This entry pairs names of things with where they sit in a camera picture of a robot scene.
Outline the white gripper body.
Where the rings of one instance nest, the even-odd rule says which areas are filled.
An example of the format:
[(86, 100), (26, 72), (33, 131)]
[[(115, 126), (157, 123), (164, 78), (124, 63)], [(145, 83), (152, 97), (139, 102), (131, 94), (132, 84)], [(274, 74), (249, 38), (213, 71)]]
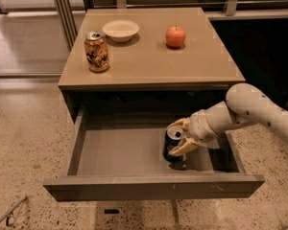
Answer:
[(208, 143), (217, 137), (217, 133), (208, 122), (204, 110), (197, 111), (185, 121), (188, 134), (197, 141)]

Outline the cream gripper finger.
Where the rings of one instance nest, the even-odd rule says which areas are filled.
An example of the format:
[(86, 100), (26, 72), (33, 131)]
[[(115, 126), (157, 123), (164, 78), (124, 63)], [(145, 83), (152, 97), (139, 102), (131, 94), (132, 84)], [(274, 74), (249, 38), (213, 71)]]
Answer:
[(170, 149), (171, 156), (182, 156), (199, 146), (199, 142), (192, 137), (183, 137), (179, 143)]
[(182, 133), (187, 133), (188, 128), (189, 128), (188, 118), (180, 118), (167, 127), (168, 130), (179, 130)]

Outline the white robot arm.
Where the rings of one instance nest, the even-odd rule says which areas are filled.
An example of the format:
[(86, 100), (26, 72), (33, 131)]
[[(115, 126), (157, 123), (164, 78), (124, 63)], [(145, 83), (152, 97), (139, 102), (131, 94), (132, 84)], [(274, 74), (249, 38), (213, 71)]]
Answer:
[(227, 130), (252, 123), (261, 124), (288, 144), (288, 111), (273, 103), (261, 90), (248, 83), (233, 85), (226, 100), (181, 118), (169, 128), (182, 131), (179, 143), (170, 149), (172, 156), (181, 156), (208, 143)]

